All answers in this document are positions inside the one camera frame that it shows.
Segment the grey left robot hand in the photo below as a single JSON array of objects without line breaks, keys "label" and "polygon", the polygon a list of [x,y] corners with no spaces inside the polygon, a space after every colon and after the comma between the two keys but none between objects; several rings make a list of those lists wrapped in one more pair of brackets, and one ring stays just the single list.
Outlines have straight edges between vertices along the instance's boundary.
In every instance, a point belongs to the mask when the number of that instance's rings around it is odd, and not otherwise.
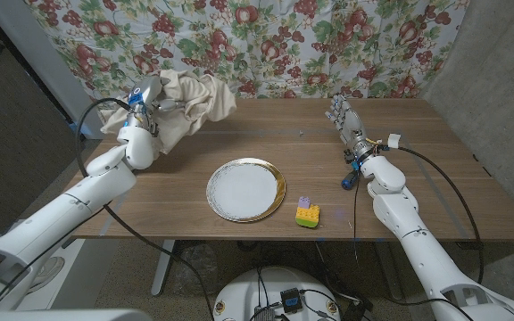
[{"label": "grey left robot hand", "polygon": [[154,116],[185,106],[183,101],[165,94],[164,86],[169,83],[168,78],[160,76],[148,76],[137,83],[128,94],[129,110],[123,126],[142,128],[156,136],[159,129]]}]

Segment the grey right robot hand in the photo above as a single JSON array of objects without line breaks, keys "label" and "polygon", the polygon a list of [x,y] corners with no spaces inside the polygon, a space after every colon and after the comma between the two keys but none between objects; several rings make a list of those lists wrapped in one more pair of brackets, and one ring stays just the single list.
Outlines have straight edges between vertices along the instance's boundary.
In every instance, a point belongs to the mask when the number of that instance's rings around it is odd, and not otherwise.
[{"label": "grey right robot hand", "polygon": [[364,162],[373,154],[375,145],[368,140],[359,114],[342,95],[332,97],[329,111],[325,115],[336,127],[341,140],[351,150],[356,161]]}]

